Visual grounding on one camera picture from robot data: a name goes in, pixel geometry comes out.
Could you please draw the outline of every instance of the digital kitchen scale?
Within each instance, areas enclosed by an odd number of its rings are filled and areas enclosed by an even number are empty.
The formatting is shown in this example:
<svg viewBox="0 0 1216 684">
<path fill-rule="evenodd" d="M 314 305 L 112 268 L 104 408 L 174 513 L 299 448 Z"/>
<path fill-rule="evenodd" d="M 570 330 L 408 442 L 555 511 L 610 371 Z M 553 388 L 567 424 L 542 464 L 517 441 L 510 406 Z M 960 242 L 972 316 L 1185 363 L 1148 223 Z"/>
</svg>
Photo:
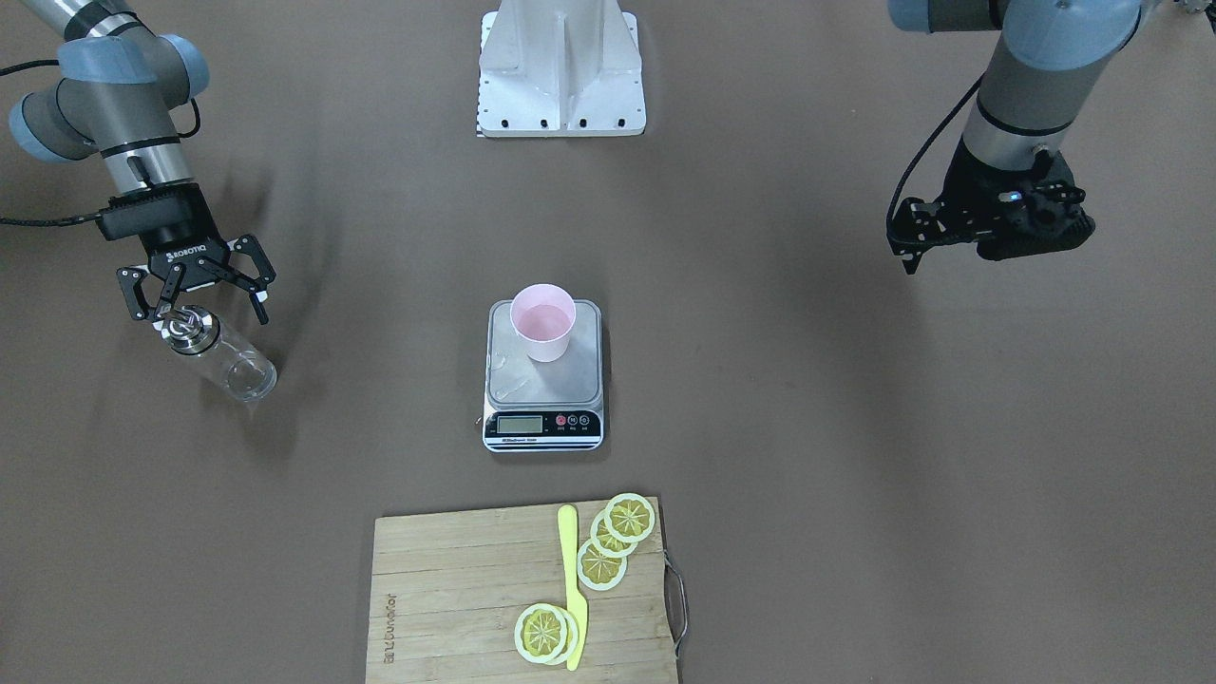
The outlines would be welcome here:
<svg viewBox="0 0 1216 684">
<path fill-rule="evenodd" d="M 490 307 L 482 442 L 491 452 L 584 452 L 604 439 L 599 308 L 574 301 L 570 346 L 557 360 L 528 358 L 511 301 Z"/>
</svg>

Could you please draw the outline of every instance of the citrus slice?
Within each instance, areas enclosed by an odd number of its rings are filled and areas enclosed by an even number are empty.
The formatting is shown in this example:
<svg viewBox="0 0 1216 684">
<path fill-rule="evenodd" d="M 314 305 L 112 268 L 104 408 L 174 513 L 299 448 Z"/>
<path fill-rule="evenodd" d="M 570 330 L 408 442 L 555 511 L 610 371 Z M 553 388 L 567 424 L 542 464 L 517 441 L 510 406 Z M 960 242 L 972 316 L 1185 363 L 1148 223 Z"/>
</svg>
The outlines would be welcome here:
<svg viewBox="0 0 1216 684">
<path fill-rule="evenodd" d="M 607 592 L 620 584 L 625 577 L 625 568 L 629 566 L 627 557 L 612 559 L 599 553 L 599 549 L 591 545 L 591 539 L 582 543 L 579 549 L 579 562 L 575 571 L 579 579 L 587 589 Z"/>
<path fill-rule="evenodd" d="M 570 611 L 561 607 L 557 610 L 562 611 L 565 616 L 565 649 L 562 650 L 562 655 L 546 662 L 545 665 L 562 665 L 563 662 L 570 660 L 570 656 L 574 654 L 574 649 L 579 645 L 579 623 L 574 621 L 574 616 L 570 615 Z"/>
<path fill-rule="evenodd" d="M 626 544 L 613 537 L 612 533 L 608 532 L 608 526 L 604 525 L 604 517 L 607 517 L 607 515 L 608 509 L 604 509 L 596 514 L 595 520 L 591 521 L 591 545 L 609 559 L 623 559 L 629 554 L 632 554 L 634 549 L 637 548 L 637 544 Z"/>
<path fill-rule="evenodd" d="M 528 662 L 548 662 L 565 649 L 569 628 L 564 610 L 533 604 L 516 621 L 516 650 Z"/>
<path fill-rule="evenodd" d="M 654 506 L 640 494 L 617 494 L 604 506 L 604 527 L 626 544 L 636 544 L 654 529 Z"/>
</svg>

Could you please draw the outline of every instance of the wire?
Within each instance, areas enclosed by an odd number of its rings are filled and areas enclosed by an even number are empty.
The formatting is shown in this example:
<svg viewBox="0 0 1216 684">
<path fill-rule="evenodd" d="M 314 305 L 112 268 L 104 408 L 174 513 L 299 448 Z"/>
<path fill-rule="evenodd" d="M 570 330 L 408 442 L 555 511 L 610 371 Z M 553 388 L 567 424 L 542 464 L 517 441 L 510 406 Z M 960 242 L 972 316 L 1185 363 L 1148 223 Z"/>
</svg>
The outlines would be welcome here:
<svg viewBox="0 0 1216 684">
<path fill-rule="evenodd" d="M 22 62 L 19 65 L 5 67 L 0 69 L 0 75 L 9 75 L 11 73 L 23 72 L 26 69 L 33 69 L 38 67 L 57 67 L 57 66 L 60 66 L 58 60 L 34 60 L 33 62 Z"/>
<path fill-rule="evenodd" d="M 203 119 L 198 114 L 198 102 L 195 102 L 193 97 L 190 99 L 190 108 L 195 110 L 195 128 L 190 129 L 190 133 L 179 133 L 178 135 L 181 138 L 193 138 L 198 129 L 203 128 Z"/>
<path fill-rule="evenodd" d="M 57 67 L 60 66 L 58 60 L 34 60 L 33 62 L 22 62 L 19 65 L 13 65 L 11 67 L 0 68 L 0 77 L 9 74 L 15 74 L 17 72 L 23 72 L 26 69 L 33 69 L 38 67 Z M 101 214 L 94 212 L 91 214 L 80 214 L 75 217 L 66 217 L 62 219 L 12 219 L 7 217 L 0 217 L 0 225 L 19 225 L 26 228 L 68 228 L 73 225 L 80 225 L 83 223 L 94 222 L 101 218 Z"/>
<path fill-rule="evenodd" d="M 967 90 L 967 94 L 963 95 L 963 99 L 959 100 L 957 105 L 955 105 L 955 108 L 951 110 L 948 114 L 946 114 L 946 118 L 942 119 L 940 124 L 938 124 L 938 128 L 935 128 L 933 133 L 929 134 L 929 139 L 924 141 L 924 145 L 921 146 L 921 150 L 917 151 L 914 157 L 912 157 L 912 163 L 910 163 L 908 168 L 903 170 L 903 175 L 900 178 L 900 181 L 895 185 L 895 195 L 891 197 L 891 204 L 886 208 L 888 230 L 891 229 L 891 224 L 895 222 L 895 208 L 900 203 L 900 194 L 903 192 L 903 185 L 908 181 L 908 176 L 911 176 L 912 172 L 916 170 L 917 164 L 921 163 L 921 159 L 924 157 L 925 152 L 929 151 L 929 147 L 933 147 L 933 144 L 938 140 L 938 136 L 941 135 L 941 131 L 946 130 L 946 127 L 950 125 L 950 122 L 955 120 L 955 117 L 957 117 L 958 112 L 963 110 L 963 106 L 967 105 L 967 101 L 972 99 L 972 95 L 975 95 L 975 91 L 980 89 L 981 83 L 984 83 L 984 74 L 980 74 L 980 77 L 975 79 L 975 83 L 973 83 L 972 86 Z"/>
</svg>

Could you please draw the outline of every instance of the wooden cutting board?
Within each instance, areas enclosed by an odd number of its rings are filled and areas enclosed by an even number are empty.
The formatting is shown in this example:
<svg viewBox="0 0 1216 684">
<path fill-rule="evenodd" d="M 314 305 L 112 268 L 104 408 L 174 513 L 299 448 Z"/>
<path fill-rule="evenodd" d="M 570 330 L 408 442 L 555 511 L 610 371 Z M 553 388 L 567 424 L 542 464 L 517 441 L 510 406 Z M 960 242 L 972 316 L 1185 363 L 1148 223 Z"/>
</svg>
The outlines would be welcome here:
<svg viewBox="0 0 1216 684">
<path fill-rule="evenodd" d="M 659 511 L 657 498 L 649 498 Z M 603 501 L 575 504 L 579 544 Z M 579 669 L 516 652 L 516 618 L 565 605 L 561 504 L 376 521 L 367 684 L 679 684 L 664 599 L 662 518 L 629 556 L 620 584 L 587 598 Z"/>
</svg>

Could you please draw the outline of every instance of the plastic cup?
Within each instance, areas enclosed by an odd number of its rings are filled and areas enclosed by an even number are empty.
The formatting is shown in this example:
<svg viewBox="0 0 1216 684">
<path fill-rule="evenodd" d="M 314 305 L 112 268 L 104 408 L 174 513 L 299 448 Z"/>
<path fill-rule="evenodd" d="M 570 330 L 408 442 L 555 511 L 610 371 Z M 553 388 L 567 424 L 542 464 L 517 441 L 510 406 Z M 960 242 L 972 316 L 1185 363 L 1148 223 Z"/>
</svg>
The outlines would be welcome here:
<svg viewBox="0 0 1216 684">
<path fill-rule="evenodd" d="M 529 285 L 511 301 L 511 325 L 530 359 L 557 360 L 570 344 L 574 299 L 556 285 Z"/>
</svg>

